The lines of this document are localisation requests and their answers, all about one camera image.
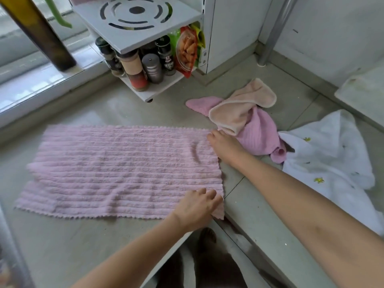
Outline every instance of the window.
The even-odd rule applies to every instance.
[[[70,51],[76,50],[84,43],[79,42],[87,34],[87,28],[80,17],[73,13],[68,0],[54,0],[56,7],[65,20],[72,24],[66,28],[54,19],[45,0],[33,0],[50,23],[59,38]],[[0,6],[0,83],[23,72],[48,62],[32,41],[23,33],[7,12]]]

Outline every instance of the food package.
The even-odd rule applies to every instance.
[[[196,31],[184,26],[168,35],[171,40],[175,68],[189,78],[197,59]]]

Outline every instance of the silver canister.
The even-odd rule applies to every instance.
[[[160,84],[163,81],[164,73],[159,56],[149,53],[142,58],[141,62],[148,79],[154,84]]]

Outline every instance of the right hand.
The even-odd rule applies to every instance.
[[[188,191],[170,216],[175,216],[184,232],[192,232],[207,226],[211,213],[223,202],[215,190],[202,188]]]
[[[207,139],[217,156],[233,167],[241,154],[248,153],[236,137],[226,134],[223,130],[212,130]]]

